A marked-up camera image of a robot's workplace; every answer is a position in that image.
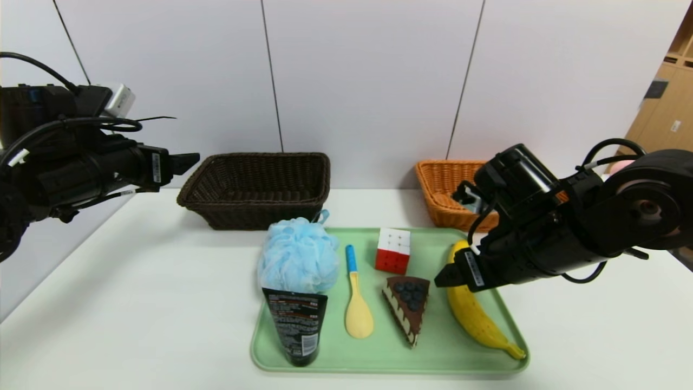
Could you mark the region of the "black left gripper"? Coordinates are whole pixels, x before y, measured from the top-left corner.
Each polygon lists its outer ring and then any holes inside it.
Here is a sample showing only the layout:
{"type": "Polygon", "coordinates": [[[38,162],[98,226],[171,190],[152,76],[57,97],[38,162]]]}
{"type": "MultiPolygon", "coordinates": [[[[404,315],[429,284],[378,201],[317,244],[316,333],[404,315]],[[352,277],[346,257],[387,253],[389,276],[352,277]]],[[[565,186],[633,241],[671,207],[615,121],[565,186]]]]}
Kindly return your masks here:
{"type": "Polygon", "coordinates": [[[200,153],[170,154],[165,148],[138,142],[108,142],[97,151],[99,193],[128,185],[158,189],[200,162],[200,153]]]}

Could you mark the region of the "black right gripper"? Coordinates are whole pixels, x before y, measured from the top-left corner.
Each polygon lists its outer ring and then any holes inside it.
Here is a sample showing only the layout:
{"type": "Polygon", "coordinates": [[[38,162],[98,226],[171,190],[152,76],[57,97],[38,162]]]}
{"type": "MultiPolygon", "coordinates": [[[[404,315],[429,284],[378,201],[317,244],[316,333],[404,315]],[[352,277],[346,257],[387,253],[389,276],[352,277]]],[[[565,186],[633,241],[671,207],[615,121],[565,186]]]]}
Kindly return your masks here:
{"type": "Polygon", "coordinates": [[[478,292],[552,276],[541,257],[554,239],[553,228],[496,227],[480,241],[475,241],[474,237],[475,234],[469,232],[465,241],[468,249],[438,272],[434,279],[436,287],[465,285],[470,291],[478,292]]]}

